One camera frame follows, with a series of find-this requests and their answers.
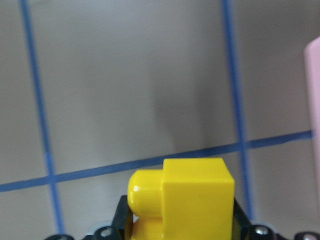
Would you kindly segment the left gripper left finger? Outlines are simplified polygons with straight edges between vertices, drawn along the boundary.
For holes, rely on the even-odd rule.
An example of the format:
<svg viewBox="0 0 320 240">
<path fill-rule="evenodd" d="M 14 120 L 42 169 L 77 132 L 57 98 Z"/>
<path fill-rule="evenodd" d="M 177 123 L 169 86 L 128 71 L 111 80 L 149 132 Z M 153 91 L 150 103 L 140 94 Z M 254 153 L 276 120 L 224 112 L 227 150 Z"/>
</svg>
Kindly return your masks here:
<svg viewBox="0 0 320 240">
<path fill-rule="evenodd" d="M 129 207 L 126 195 L 119 199 L 112 223 L 112 240 L 130 240 L 133 231 L 133 213 Z"/>
</svg>

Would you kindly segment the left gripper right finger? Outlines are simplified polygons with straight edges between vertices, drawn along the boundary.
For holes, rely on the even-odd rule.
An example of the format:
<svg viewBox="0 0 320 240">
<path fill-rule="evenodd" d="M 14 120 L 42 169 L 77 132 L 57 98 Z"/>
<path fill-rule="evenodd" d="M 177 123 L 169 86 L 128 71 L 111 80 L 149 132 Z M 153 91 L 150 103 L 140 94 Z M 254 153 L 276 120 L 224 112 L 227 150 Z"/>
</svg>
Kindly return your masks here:
<svg viewBox="0 0 320 240">
<path fill-rule="evenodd" d="M 232 240 L 246 240 L 250 228 L 250 220 L 234 199 L 233 217 L 232 217 Z"/>
</svg>

